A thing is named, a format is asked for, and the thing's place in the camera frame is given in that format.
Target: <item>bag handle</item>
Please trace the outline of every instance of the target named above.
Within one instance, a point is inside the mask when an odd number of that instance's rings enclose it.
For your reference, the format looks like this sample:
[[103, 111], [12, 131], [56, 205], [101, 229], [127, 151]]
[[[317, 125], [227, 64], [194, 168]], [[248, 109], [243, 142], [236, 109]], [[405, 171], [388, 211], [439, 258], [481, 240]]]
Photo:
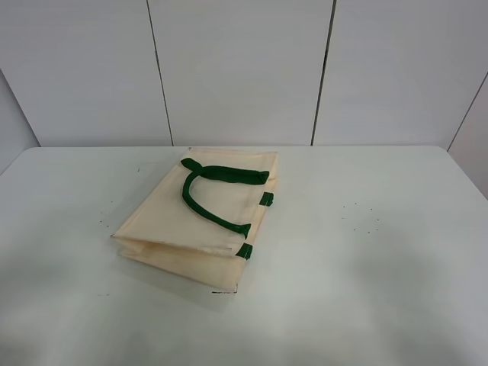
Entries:
[[217, 225], [225, 227], [234, 233], [243, 234], [247, 239], [247, 234], [251, 229], [251, 224], [245, 223], [243, 225], [238, 225], [236, 223], [230, 223], [229, 221], [226, 221], [223, 218], [205, 210], [191, 197], [191, 183], [196, 179], [196, 177], [201, 176], [215, 181], [225, 181], [227, 183], [263, 185], [268, 180], [269, 172], [258, 172], [257, 170], [237, 169], [219, 165], [202, 166], [200, 163], [195, 162], [190, 158], [183, 159], [181, 163], [185, 168], [191, 170], [191, 173], [188, 175], [185, 183], [183, 184], [182, 196], [186, 204], [200, 216], [205, 217], [206, 219], [213, 221]]

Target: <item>white wall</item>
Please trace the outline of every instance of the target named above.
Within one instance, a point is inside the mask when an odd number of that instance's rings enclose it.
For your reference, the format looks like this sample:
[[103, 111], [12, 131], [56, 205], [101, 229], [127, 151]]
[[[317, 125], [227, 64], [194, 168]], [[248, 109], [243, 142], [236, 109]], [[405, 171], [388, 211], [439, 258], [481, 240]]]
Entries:
[[39, 146], [0, 70], [0, 174], [26, 149]]
[[338, 0], [316, 145], [447, 149], [488, 65], [487, 0]]
[[332, 0], [149, 0], [175, 145], [310, 145]]
[[145, 0], [2, 0], [0, 66], [42, 146], [171, 145]]
[[483, 84], [449, 153], [488, 198], [488, 84]]

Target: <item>fabric bag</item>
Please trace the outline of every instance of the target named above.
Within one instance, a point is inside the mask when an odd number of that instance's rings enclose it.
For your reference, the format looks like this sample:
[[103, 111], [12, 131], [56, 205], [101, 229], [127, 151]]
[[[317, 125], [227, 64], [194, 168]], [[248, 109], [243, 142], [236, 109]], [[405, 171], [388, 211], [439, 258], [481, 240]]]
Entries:
[[113, 235], [121, 255], [235, 291], [273, 201], [277, 160], [190, 149]]

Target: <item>white table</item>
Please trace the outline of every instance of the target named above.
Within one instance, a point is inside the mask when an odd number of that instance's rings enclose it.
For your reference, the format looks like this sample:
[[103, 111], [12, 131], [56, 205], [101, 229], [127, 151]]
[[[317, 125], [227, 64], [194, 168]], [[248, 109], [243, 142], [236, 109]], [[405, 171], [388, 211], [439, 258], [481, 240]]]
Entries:
[[488, 364], [488, 202], [435, 147], [279, 147], [239, 293], [109, 240], [185, 148], [37, 148], [0, 176], [0, 364]]

